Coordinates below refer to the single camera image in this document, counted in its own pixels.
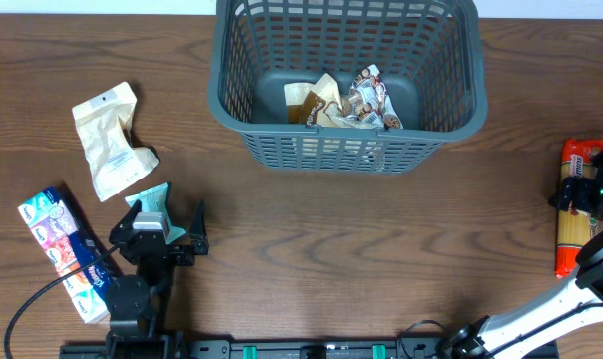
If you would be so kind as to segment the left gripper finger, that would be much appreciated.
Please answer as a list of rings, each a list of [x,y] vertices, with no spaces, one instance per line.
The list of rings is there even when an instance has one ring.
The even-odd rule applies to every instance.
[[[124,217],[114,227],[114,232],[131,230],[133,223],[137,215],[141,212],[142,204],[139,200],[136,200],[130,210],[124,215]]]
[[[196,248],[207,248],[207,232],[205,228],[205,202],[202,200],[197,207],[188,236]]]

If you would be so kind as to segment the red spaghetti packet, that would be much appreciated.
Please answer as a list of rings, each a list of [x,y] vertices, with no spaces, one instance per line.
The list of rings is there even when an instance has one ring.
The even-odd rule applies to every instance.
[[[592,158],[603,150],[603,140],[567,140],[562,151],[560,184],[565,180],[594,179],[597,169]],[[569,275],[576,266],[576,256],[591,239],[597,223],[589,213],[579,211],[571,203],[557,214],[555,273],[558,278]]]

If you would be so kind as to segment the teal snack packet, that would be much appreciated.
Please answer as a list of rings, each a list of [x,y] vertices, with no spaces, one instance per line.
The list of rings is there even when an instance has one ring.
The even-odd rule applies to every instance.
[[[165,182],[137,194],[128,195],[124,198],[124,201],[129,207],[139,201],[142,205],[142,212],[161,212],[166,219],[168,228],[165,241],[167,244],[172,244],[185,235],[185,230],[172,224],[166,206],[168,193],[169,183]]]

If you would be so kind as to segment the colourful tissue multipack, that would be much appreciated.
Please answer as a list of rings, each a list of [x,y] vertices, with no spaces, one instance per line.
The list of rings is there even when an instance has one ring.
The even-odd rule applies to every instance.
[[[109,315],[106,294],[116,272],[103,260],[105,252],[56,188],[49,187],[18,207],[35,240],[47,255],[76,311],[87,324]]]

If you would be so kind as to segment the beige paper pouch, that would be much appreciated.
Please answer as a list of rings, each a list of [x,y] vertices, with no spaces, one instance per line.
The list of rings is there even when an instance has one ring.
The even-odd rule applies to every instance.
[[[132,147],[128,140],[137,97],[127,82],[72,108],[75,127],[92,184],[104,202],[150,174],[159,159],[147,147]]]

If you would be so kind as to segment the brown Panners snack bag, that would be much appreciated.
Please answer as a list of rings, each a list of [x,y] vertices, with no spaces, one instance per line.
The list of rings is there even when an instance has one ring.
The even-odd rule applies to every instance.
[[[338,84],[327,73],[316,83],[286,84],[284,96],[289,124],[337,128],[343,116]]]

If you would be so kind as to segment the brown white snack bag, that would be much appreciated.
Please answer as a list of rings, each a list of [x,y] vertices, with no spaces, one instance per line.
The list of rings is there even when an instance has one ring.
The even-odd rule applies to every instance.
[[[376,65],[365,67],[353,80],[347,95],[341,97],[341,115],[337,121],[354,129],[401,129]]]

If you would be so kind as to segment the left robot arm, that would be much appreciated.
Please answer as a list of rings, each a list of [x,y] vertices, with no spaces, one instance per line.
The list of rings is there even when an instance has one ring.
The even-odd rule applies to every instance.
[[[109,243],[137,270],[132,275],[116,278],[107,291],[106,304],[110,312],[108,358],[190,356],[183,333],[166,330],[164,323],[175,270],[180,266],[193,266],[197,256],[208,254],[204,213],[202,201],[187,239],[178,244],[166,242],[166,215],[143,212],[139,201],[112,229]]]

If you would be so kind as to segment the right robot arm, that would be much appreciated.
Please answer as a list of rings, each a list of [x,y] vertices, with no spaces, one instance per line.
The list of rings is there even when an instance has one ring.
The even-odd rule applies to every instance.
[[[603,147],[591,157],[595,177],[564,179],[549,203],[562,212],[603,217]],[[439,358],[522,358],[584,326],[603,322],[603,231],[577,253],[573,271],[524,306],[486,316],[442,343]]]

